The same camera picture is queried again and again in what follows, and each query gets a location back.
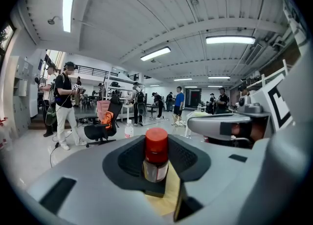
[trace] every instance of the red bottle cap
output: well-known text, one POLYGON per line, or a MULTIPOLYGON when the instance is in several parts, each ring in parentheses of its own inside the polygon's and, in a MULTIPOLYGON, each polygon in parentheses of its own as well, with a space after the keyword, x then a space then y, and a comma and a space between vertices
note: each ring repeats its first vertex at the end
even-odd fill
POLYGON ((146 160, 150 163, 165 163, 167 157, 167 132, 152 128, 146 132, 146 160))

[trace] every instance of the orange bag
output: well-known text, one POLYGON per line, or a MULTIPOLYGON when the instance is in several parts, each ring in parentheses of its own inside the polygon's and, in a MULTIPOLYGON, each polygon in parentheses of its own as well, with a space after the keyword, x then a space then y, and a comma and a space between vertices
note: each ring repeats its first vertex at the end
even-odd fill
POLYGON ((101 121, 101 124, 109 124, 106 126, 106 129, 111 129, 112 128, 112 119, 113 119, 113 113, 110 111, 106 111, 104 114, 104 118, 101 121))

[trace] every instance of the window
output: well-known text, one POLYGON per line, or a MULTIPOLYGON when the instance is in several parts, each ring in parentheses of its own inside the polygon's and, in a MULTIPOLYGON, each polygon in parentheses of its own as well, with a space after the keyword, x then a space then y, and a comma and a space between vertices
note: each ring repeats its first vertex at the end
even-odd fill
POLYGON ((10 43, 10 40, 15 31, 15 27, 11 21, 6 21, 3 27, 0 29, 0 71, 4 60, 6 49, 10 43))

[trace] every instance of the ceiling light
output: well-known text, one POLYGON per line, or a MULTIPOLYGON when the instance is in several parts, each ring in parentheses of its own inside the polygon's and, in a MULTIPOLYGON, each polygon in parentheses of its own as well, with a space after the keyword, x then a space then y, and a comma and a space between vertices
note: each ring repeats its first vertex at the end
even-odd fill
POLYGON ((143 60, 143 61, 147 61, 147 60, 152 59, 152 58, 154 58, 156 56, 163 55, 163 54, 166 54, 166 53, 169 53, 169 52, 171 52, 170 48, 169 47, 164 47, 164 48, 159 49, 157 51, 154 51, 154 52, 152 52, 152 53, 150 53, 148 55, 145 55, 145 56, 141 57, 140 59, 143 60))
POLYGON ((230 76, 209 76, 209 79, 230 79, 230 76))
POLYGON ((243 43, 243 44, 254 44, 255 38, 249 36, 213 36, 206 38, 206 44, 216 44, 216 43, 243 43))
POLYGON ((72 9, 74 0, 63 0, 63 30, 65 32, 70 32, 71 20, 72 20, 72 9))
POLYGON ((192 78, 174 79, 174 81, 189 81, 189 80, 192 80, 192 78))

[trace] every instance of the floor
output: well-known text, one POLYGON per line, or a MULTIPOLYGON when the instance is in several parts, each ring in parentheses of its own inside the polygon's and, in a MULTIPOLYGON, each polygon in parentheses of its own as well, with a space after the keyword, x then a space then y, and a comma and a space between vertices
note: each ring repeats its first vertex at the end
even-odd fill
MULTIPOLYGON (((93 115, 94 113, 94 108, 91 110, 75 109, 75 116, 78 118, 93 115)), ((190 111, 183 111, 183 120, 186 120, 188 113, 190 113, 190 111)), ((148 129, 153 127, 163 128, 168 134, 184 135, 184 127, 174 127, 171 125, 171 123, 173 123, 172 115, 171 112, 163 112, 164 119, 153 119, 152 121, 147 115, 147 117, 143 119, 143 127, 134 127, 134 135, 144 135, 148 129)), ((124 119, 124 122, 118 120, 117 124, 119 128, 113 138, 117 140, 124 139, 126 119, 124 119)), ((80 126, 78 131, 83 140, 91 141, 85 136, 83 126, 80 126)), ((0 151, 0 159, 4 170, 8 174, 11 182, 21 189, 27 189, 42 173, 51 168, 50 154, 54 148, 55 142, 52 141, 52 136, 44 138, 44 133, 44 130, 28 130, 22 137, 13 141, 13 146, 10 151, 5 148, 0 151)), ((58 147, 51 156, 52 166, 79 150, 87 149, 85 146, 74 145, 70 130, 66 130, 66 136, 67 135, 69 135, 67 143, 70 146, 70 150, 65 151, 61 147, 58 147)), ((196 133, 191 133, 191 137, 203 140, 203 136, 196 133)))

